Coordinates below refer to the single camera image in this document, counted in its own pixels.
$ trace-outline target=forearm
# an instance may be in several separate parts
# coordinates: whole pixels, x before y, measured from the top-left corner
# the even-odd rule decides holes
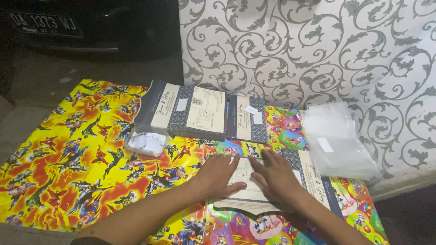
[[[323,231],[337,245],[372,245],[372,242],[360,232],[328,210],[309,192],[305,191],[297,200],[287,200],[295,210]]]
[[[82,230],[79,236],[94,236],[113,245],[139,244],[172,215],[204,201],[204,194],[196,189],[188,181],[139,200]]]

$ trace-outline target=black sleeve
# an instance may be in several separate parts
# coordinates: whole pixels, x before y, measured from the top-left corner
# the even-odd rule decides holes
[[[86,236],[86,237],[80,237],[72,240],[70,245],[112,245],[112,244],[104,240],[101,240],[100,238]]]

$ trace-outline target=car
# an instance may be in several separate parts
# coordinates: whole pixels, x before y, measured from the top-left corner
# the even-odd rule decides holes
[[[178,0],[2,0],[20,43],[79,52],[180,49]]]

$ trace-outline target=hand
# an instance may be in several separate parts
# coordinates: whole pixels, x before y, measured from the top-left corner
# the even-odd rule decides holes
[[[212,155],[201,166],[198,173],[189,180],[196,181],[195,186],[204,191],[206,199],[226,197],[247,187],[244,182],[227,185],[239,164],[239,154],[234,157],[231,164],[229,164],[230,159],[229,155]]]
[[[266,196],[284,204],[288,200],[296,200],[299,194],[306,192],[292,172],[288,161],[273,151],[262,150],[261,153],[265,165],[260,164],[255,158],[249,159],[255,171],[251,176],[262,185]]]

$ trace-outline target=patterned wallpaper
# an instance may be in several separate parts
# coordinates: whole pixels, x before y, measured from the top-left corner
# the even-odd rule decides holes
[[[346,101],[384,178],[436,165],[436,0],[179,0],[179,9],[185,84],[296,109]]]

